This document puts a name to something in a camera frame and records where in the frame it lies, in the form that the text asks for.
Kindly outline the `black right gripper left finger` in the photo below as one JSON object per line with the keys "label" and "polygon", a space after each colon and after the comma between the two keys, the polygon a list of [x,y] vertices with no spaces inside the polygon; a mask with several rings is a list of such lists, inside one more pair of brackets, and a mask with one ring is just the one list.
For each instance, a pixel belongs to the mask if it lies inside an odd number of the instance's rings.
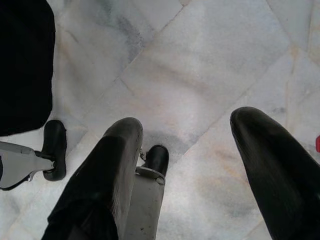
{"label": "black right gripper left finger", "polygon": [[136,118],[110,126],[69,179],[41,240],[121,240],[142,140]]}

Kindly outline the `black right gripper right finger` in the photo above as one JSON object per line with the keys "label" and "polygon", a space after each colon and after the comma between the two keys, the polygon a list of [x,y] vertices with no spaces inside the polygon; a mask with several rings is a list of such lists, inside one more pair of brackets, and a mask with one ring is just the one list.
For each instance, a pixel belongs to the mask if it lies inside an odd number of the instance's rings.
{"label": "black right gripper right finger", "polygon": [[320,164],[257,108],[235,109],[230,127],[272,240],[320,240]]}

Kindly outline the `navy shirt red collar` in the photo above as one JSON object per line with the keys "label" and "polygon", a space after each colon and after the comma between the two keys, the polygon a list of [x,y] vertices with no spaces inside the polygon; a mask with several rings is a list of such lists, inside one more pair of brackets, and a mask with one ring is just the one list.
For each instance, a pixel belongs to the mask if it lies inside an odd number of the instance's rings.
{"label": "navy shirt red collar", "polygon": [[0,0],[0,137],[37,130],[49,118],[55,40],[47,0]]}

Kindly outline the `grey robot right leg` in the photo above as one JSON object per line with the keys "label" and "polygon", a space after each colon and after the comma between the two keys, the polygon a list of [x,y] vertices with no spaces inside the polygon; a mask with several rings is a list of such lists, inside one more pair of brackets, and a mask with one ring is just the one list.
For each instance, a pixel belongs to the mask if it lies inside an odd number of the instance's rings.
{"label": "grey robot right leg", "polygon": [[156,240],[166,178],[147,167],[137,167],[129,211],[121,240]]}

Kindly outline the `black robot left foot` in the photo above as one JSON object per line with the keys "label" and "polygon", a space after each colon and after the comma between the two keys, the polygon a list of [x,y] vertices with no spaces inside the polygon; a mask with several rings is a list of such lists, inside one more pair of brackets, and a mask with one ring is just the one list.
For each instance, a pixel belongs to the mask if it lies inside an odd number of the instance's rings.
{"label": "black robot left foot", "polygon": [[54,168],[43,172],[48,181],[60,181],[66,176],[67,134],[60,120],[50,120],[44,126],[42,153],[50,156]]}

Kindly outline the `black robot foot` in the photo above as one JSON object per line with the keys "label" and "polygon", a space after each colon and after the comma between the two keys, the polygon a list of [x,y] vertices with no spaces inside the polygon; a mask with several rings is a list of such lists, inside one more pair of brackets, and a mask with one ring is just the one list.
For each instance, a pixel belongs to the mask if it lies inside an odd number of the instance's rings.
{"label": "black robot foot", "polygon": [[163,145],[154,145],[146,153],[144,167],[166,176],[169,166],[169,151]]}
{"label": "black robot foot", "polygon": [[67,134],[60,120],[50,120],[44,126],[42,153],[50,156],[54,168],[43,172],[48,181],[60,181],[66,176]]}

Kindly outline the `black robot right foot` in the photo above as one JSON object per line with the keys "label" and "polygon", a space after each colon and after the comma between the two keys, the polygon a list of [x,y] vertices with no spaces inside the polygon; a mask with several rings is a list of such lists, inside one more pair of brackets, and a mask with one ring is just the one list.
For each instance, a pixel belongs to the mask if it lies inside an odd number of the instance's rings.
{"label": "black robot right foot", "polygon": [[166,176],[169,166],[169,151],[163,145],[154,145],[146,153],[144,167]]}

